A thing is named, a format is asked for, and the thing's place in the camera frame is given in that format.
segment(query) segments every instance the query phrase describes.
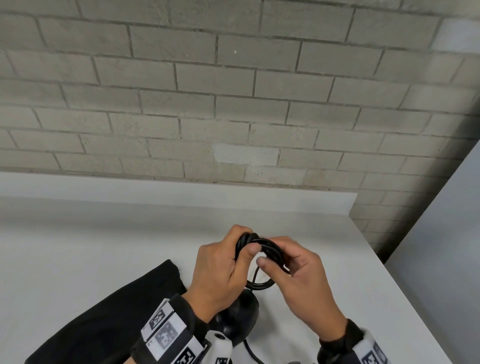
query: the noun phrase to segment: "person's right thumb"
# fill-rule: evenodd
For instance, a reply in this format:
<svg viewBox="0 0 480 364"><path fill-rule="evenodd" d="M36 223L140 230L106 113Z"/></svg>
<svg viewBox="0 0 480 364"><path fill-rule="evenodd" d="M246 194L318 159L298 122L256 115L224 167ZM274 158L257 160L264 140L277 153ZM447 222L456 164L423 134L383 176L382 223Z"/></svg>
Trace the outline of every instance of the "person's right thumb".
<svg viewBox="0 0 480 364"><path fill-rule="evenodd" d="M273 260L260 256L257 258L257 265L280 287L287 282L290 276L285 273Z"/></svg>

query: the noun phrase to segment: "person's left hand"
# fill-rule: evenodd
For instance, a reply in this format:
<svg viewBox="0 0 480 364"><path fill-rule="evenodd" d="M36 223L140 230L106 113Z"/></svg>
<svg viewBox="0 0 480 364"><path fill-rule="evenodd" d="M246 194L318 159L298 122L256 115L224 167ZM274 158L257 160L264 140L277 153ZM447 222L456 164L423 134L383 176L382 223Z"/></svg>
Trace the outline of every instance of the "person's left hand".
<svg viewBox="0 0 480 364"><path fill-rule="evenodd" d="M250 262L261 246L257 243L246 245L235 262L235 245L244 232L252 233L252 230L234 225L222 241L198 249L192 284L183 298L204 322L228 308L247 283Z"/></svg>

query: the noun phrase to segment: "person's right hand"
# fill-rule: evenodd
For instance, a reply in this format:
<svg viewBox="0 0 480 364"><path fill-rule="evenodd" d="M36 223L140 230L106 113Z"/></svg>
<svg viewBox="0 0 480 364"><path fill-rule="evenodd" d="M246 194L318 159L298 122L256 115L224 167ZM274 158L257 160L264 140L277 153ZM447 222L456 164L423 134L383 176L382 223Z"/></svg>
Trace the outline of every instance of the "person's right hand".
<svg viewBox="0 0 480 364"><path fill-rule="evenodd" d="M344 336L347 319L335 303L320 257L288 236L270 240L285 253L290 275L268 258L259 257L257 264L278 285L293 314L322 341Z"/></svg>

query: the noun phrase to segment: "brick wall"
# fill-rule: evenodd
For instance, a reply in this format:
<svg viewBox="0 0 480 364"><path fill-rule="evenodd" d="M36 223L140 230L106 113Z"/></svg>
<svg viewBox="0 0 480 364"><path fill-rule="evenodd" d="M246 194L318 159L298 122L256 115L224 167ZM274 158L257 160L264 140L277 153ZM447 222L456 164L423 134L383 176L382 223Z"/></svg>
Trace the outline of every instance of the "brick wall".
<svg viewBox="0 0 480 364"><path fill-rule="evenodd" d="M353 191L387 256L480 138L478 0L0 0L0 168Z"/></svg>

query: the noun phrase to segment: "black computer mouse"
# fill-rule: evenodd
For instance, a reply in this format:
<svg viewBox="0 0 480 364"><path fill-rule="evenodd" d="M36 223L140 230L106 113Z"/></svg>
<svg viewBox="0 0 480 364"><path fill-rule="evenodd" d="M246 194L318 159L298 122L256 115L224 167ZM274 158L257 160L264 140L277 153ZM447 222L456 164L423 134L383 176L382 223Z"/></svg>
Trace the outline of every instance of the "black computer mouse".
<svg viewBox="0 0 480 364"><path fill-rule="evenodd" d="M209 322L210 330L220 331L233 346L245 340L258 318L258 300L251 290L244 289L229 308L220 311Z"/></svg>

